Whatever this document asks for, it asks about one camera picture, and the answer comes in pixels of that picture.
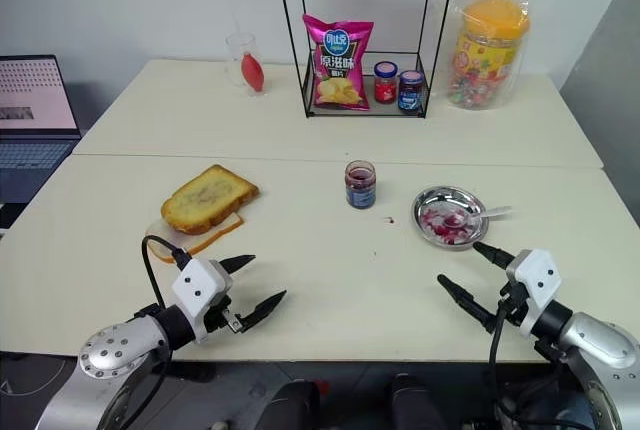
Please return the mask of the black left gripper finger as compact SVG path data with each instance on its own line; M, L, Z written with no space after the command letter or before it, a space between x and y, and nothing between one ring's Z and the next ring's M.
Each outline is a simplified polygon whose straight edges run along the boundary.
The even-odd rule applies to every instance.
M266 319L275 310L286 294L287 291L282 290L256 305L250 314L241 318L241 332L245 333L249 331Z
M245 254L220 260L219 264L231 275L251 263L255 258L255 255Z

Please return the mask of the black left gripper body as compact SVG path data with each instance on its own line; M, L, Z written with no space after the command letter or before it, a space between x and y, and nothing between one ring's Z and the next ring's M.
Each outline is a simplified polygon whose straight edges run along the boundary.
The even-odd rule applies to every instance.
M234 334L243 333L245 325L238 314L230 310L232 303L228 292L233 285L232 272L227 272L224 277L224 285L212 298L209 309L203 317L205 329L208 333L213 333L224 327L228 327Z

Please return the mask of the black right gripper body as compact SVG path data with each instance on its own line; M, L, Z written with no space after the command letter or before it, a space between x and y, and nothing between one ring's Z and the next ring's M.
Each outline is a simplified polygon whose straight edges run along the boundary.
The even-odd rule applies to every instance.
M500 296L497 314L503 311L509 323L520 327L529 310L527 304L529 293L525 285L520 282L507 282L500 289Z

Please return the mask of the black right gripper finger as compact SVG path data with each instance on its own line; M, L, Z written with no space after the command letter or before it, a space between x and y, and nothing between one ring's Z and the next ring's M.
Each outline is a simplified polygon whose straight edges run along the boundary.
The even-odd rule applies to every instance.
M498 266L499 268L508 268L515 259L515 257L510 253L480 241L474 242L472 248L480 253L490 263Z
M444 274L437 276L438 283L446 290L454 302L474 318L491 334L494 331L494 314L475 301L474 296Z

